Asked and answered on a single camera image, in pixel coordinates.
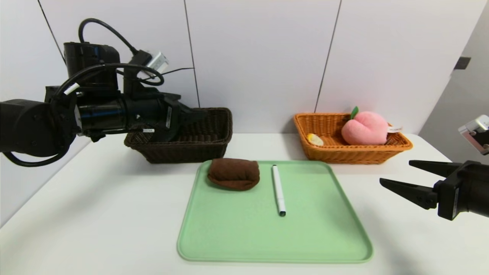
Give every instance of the black cable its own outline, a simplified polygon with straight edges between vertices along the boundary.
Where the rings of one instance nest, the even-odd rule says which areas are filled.
[[[96,18],[87,18],[80,23],[80,26],[78,27],[78,38],[80,39],[81,43],[85,42],[85,39],[83,38],[83,28],[88,23],[97,23],[99,25],[104,26],[106,29],[108,29],[113,34],[115,34],[124,44],[126,44],[126,46],[129,47],[133,55],[137,54],[138,50],[135,47],[133,47],[133,45],[131,45],[131,43],[129,43],[118,31],[116,31],[113,27],[109,26],[107,23],[103,22],[102,20]]]
[[[179,68],[179,69],[175,69],[175,70],[171,70],[171,71],[168,71],[168,72],[165,72],[165,73],[162,73],[161,75],[164,75],[164,74],[168,74],[168,73],[171,73],[171,72],[174,72],[174,71],[178,71],[178,70],[181,70],[181,69],[193,69],[193,68]],[[121,71],[121,70],[116,70],[116,72],[118,74],[121,74],[121,75],[124,75],[124,72]],[[141,82],[143,84],[147,84],[147,85],[151,85],[151,86],[155,86],[154,83],[155,82],[151,82],[151,81],[147,81],[148,79],[153,79],[157,77],[157,75],[154,75],[154,76],[150,76],[148,78],[136,78],[136,79],[131,79],[133,81],[138,81],[138,82]]]
[[[12,152],[4,152],[3,154],[11,162],[13,162],[14,164],[17,164],[19,166],[24,166],[24,167],[38,167],[38,166],[44,166],[44,165],[51,164],[51,163],[53,163],[55,161],[58,161],[59,159],[61,159],[62,157],[64,157],[66,155],[66,153],[68,152],[68,149],[69,149],[69,147],[66,147],[65,150],[63,150],[61,153],[55,155],[54,157],[52,157],[50,159],[47,159],[47,160],[38,161],[38,162],[28,162],[28,161],[20,160],[16,156],[14,156],[14,154],[12,154]]]
[[[156,71],[155,69],[143,66],[143,65],[136,65],[136,64],[124,64],[124,63],[107,63],[107,64],[99,64],[99,65],[94,65],[88,68],[85,68],[76,74],[72,75],[69,79],[67,79],[53,94],[51,102],[50,102],[50,107],[51,107],[51,113],[53,115],[53,119],[57,128],[57,131],[60,134],[60,137],[62,139],[62,151],[58,153],[57,155],[53,156],[50,159],[43,160],[43,161],[38,161],[38,162],[28,162],[28,161],[23,161],[18,159],[16,156],[14,156],[11,152],[5,152],[3,153],[11,162],[19,165],[19,166],[24,166],[24,167],[38,167],[38,166],[44,166],[51,164],[59,159],[61,159],[63,156],[66,155],[69,149],[69,141],[70,137],[65,135],[63,132],[63,127],[62,127],[62,122],[61,118],[59,116],[58,110],[56,109],[57,102],[60,99],[60,94],[64,92],[67,88],[69,88],[71,85],[76,83],[76,81],[87,78],[87,77],[92,77],[96,73],[99,73],[99,71],[105,70],[105,69],[110,69],[110,68],[131,68],[131,69],[140,69],[140,70],[145,70],[148,72],[153,73],[155,76],[159,78],[159,82],[153,82],[154,84],[163,84],[165,82],[165,79],[163,78],[163,75]]]
[[[193,69],[193,68],[179,68],[179,69],[175,69],[175,70],[168,71],[168,72],[166,72],[166,73],[162,73],[161,75],[165,75],[165,74],[168,74],[168,73],[171,73],[171,72],[174,72],[174,71],[178,71],[178,70],[181,70],[181,69]],[[154,75],[154,76],[150,76],[150,77],[148,77],[148,78],[144,78],[144,79],[142,79],[142,81],[143,81],[143,80],[148,80],[148,79],[153,79],[153,78],[155,78],[155,77],[156,77],[156,75]]]

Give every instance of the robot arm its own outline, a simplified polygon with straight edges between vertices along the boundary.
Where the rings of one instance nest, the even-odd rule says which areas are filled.
[[[489,117],[482,115],[459,128],[482,155],[489,154]],[[380,179],[380,184],[424,209],[436,208],[438,216],[453,220],[460,212],[489,217],[489,165],[411,160],[410,166],[445,177],[433,188]]]
[[[131,61],[120,63],[119,53],[111,46],[84,42],[83,27],[89,22],[108,27],[121,38],[134,54]],[[44,102],[0,102],[0,152],[13,163],[27,167],[53,163],[66,154],[76,135],[97,142],[108,134],[152,132],[150,142],[168,142],[181,126],[205,117],[206,112],[181,104],[180,95],[142,85],[163,84],[167,60],[161,53],[152,56],[136,50],[97,19],[84,20],[79,35],[82,43],[64,44],[69,79],[46,87]],[[140,72],[149,78],[138,78]],[[124,93],[118,88],[117,73],[124,75]],[[148,81],[151,78],[159,81]],[[25,162],[12,152],[53,157]]]

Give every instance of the orange wicker basket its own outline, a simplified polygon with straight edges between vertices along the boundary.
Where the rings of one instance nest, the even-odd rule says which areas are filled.
[[[327,163],[379,164],[413,144],[401,133],[388,134],[384,145],[349,145],[341,136],[341,128],[350,114],[297,114],[294,123],[299,131],[302,148],[310,160]],[[307,134],[316,134],[323,146],[311,144]]]

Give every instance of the white marker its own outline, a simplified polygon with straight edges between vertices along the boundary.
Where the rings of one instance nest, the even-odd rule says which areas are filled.
[[[273,185],[275,186],[275,198],[277,200],[278,214],[285,216],[285,200],[284,193],[282,192],[282,183],[280,182],[280,175],[278,174],[278,167],[272,166],[273,172]]]

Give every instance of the white wall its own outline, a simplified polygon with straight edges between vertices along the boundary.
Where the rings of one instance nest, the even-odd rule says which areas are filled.
[[[41,0],[41,3],[62,50],[64,42],[79,42],[78,25],[83,19],[97,18],[137,49],[161,51],[170,63],[167,71],[193,67],[183,0]],[[98,24],[87,24],[84,38],[90,43],[114,47],[122,63],[132,57],[115,35]],[[199,106],[193,70],[167,74],[165,84],[157,88],[181,94],[181,102],[189,107]]]
[[[44,100],[45,86],[66,80],[63,60],[35,0],[2,0],[0,9],[0,100]],[[1,159],[0,224],[10,217],[87,143],[77,138],[68,154],[48,166],[25,168]],[[24,160],[34,158],[22,156]]]
[[[472,57],[466,70],[455,70],[420,136],[455,162],[489,164],[459,133],[458,128],[480,115],[489,115],[489,5],[464,49]]]
[[[202,107],[226,106],[237,133],[294,132],[312,113],[339,0],[187,0]]]
[[[343,0],[318,112],[375,111],[418,133],[486,0]]]

